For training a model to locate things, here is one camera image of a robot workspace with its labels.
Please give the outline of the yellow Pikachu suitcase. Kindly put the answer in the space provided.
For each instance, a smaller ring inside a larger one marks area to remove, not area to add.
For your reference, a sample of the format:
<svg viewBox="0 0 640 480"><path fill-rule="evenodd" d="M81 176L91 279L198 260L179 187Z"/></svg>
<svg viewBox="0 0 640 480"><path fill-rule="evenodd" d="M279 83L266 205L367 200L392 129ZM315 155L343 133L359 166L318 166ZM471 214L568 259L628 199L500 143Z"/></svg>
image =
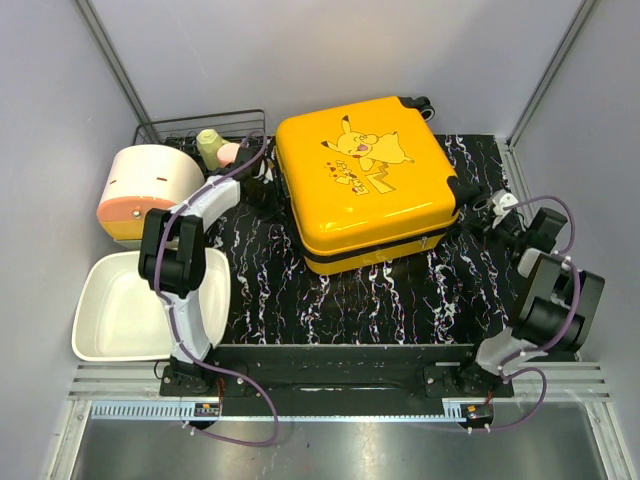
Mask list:
<svg viewBox="0 0 640 480"><path fill-rule="evenodd" d="M479 199L432 133L434 114L426 97L389 96L280 123L275 168L314 273L431 250Z"/></svg>

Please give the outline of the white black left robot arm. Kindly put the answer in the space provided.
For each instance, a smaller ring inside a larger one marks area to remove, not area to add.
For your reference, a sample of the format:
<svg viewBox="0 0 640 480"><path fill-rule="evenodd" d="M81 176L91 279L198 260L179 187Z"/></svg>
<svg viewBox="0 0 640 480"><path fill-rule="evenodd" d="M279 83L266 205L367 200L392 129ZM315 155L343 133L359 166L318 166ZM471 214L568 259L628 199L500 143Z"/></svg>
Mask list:
<svg viewBox="0 0 640 480"><path fill-rule="evenodd" d="M215 386L216 372L204 360L212 350L204 327L199 300L207 260L205 233L227 210L241 200L242 182L266 170L268 137L258 131L255 143L246 136L234 160L208 177L182 202L168 208L153 208L144 217L138 273L160 300L170 326L170 357L188 364L181 384L196 396Z"/></svg>

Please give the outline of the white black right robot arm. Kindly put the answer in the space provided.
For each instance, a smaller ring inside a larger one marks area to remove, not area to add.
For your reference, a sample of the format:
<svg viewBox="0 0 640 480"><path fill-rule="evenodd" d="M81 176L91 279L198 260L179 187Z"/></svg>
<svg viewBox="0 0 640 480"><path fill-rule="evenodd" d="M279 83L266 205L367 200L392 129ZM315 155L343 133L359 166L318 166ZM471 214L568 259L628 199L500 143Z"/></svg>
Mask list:
<svg viewBox="0 0 640 480"><path fill-rule="evenodd" d="M581 270L554 250L568 218L543 207L522 232L506 238L511 258L525 279L503 331L483 340L473 362L454 371L454 384L476 396L490 375L506 378L524 362L550 353L575 353L591 330L605 279Z"/></svg>

